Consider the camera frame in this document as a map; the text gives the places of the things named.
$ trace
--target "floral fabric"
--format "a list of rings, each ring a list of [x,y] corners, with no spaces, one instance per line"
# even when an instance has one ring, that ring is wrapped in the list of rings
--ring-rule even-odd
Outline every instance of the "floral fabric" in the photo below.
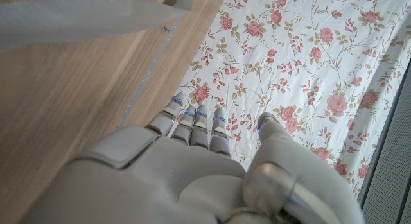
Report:
[[[245,168],[271,112],[357,196],[411,57],[410,3],[225,0],[178,91],[226,109]]]

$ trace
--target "wooden surface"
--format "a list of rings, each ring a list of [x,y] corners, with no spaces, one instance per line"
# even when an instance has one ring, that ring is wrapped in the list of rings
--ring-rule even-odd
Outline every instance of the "wooden surface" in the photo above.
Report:
[[[195,0],[126,125],[145,125],[169,102],[222,1]],[[74,152],[117,128],[173,23],[0,55],[1,223],[15,223]]]

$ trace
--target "white fabric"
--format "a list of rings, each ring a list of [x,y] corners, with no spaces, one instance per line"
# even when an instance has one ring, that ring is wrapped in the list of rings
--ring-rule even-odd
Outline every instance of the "white fabric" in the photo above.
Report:
[[[186,107],[226,109],[231,155],[245,168],[267,111],[357,195],[410,59],[409,5],[225,0],[178,91]]]

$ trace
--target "pink rose print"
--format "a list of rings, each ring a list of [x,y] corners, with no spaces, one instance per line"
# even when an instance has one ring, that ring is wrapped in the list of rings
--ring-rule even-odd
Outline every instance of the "pink rose print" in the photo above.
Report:
[[[225,30],[229,30],[232,28],[232,23],[231,23],[231,19],[228,18],[223,18],[220,21],[221,27]]]
[[[341,176],[345,176],[347,174],[347,171],[342,164],[336,163],[333,167]]]
[[[315,154],[317,156],[319,156],[322,160],[327,160],[329,158],[329,154],[327,152],[327,149],[325,149],[324,147],[317,148],[315,150]]]
[[[261,31],[261,28],[258,26],[258,23],[256,23],[256,22],[250,23],[250,24],[247,26],[247,29],[248,29],[248,31],[249,31],[249,34],[250,34],[252,37],[260,36],[260,35],[263,33],[263,31]]]
[[[207,87],[206,86],[197,87],[194,90],[194,94],[195,94],[195,99],[197,100],[197,102],[204,101],[205,99],[208,98]]]
[[[345,98],[340,95],[331,95],[327,99],[327,109],[330,110],[334,116],[343,116],[344,110],[347,108]]]
[[[271,21],[273,23],[279,23],[281,21],[282,17],[281,17],[281,13],[279,10],[273,11],[271,13]]]
[[[320,30],[320,38],[323,42],[326,44],[329,44],[331,41],[333,41],[333,32],[329,28],[322,28]]]
[[[276,54],[277,54],[277,51],[274,50],[274,49],[271,49],[271,50],[268,52],[267,55],[270,56],[270,57],[274,57]]]
[[[377,19],[378,19],[378,15],[376,15],[375,12],[373,12],[373,11],[366,12],[362,16],[362,20],[365,21],[365,22],[368,22],[369,24],[375,23],[375,21],[377,21]]]
[[[353,81],[351,82],[355,87],[360,86],[362,82],[362,78],[361,77],[356,77],[353,79]]]
[[[397,71],[397,72],[395,72],[393,75],[392,75],[392,77],[393,78],[398,78],[398,77],[400,77],[402,75],[402,73],[400,72],[400,71]]]
[[[354,153],[354,148],[353,147],[349,147],[347,150],[348,153]]]
[[[314,60],[320,60],[321,50],[317,47],[313,47],[313,49],[311,50],[311,55],[312,55]]]
[[[180,115],[177,117],[177,123],[179,124],[179,123],[181,122],[181,120],[182,120],[182,114],[180,114]]]
[[[372,57],[377,57],[377,52],[372,51],[371,49],[368,49],[366,51],[363,51],[363,54],[367,55],[367,56],[372,56]]]
[[[277,1],[277,6],[278,7],[285,6],[286,4],[287,4],[286,0],[278,0]]]
[[[365,175],[367,174],[368,170],[368,165],[362,165],[360,169],[358,169],[358,176],[360,178],[365,178]]]
[[[287,120],[291,119],[293,117],[293,113],[294,113],[294,111],[293,111],[293,108],[291,106],[285,107],[283,109],[283,113],[282,113],[284,120],[287,121]]]
[[[348,130],[353,130],[354,129],[354,121],[351,119],[348,121]]]
[[[332,11],[331,14],[333,15],[334,19],[341,17],[341,13],[338,11]]]
[[[238,68],[231,66],[230,67],[230,74],[238,73]]]
[[[239,141],[239,140],[241,140],[241,137],[240,137],[240,135],[238,135],[238,134],[234,134],[233,135],[235,138],[236,138],[236,141]]]
[[[287,120],[287,123],[285,124],[285,128],[287,129],[287,132],[289,134],[292,132],[295,132],[297,130],[297,126],[298,126],[298,120],[295,117]]]
[[[361,106],[365,108],[372,108],[372,105],[378,101],[377,95],[374,92],[367,92],[361,97]]]

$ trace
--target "blue accent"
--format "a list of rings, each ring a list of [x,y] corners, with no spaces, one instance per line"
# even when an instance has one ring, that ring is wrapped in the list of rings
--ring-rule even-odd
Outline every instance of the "blue accent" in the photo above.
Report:
[[[197,112],[197,114],[200,114],[201,116],[204,116],[205,118],[207,118],[207,114],[202,114],[201,112]]]
[[[216,118],[219,119],[219,120],[225,121],[225,116],[223,118],[221,118],[219,116],[216,116]]]

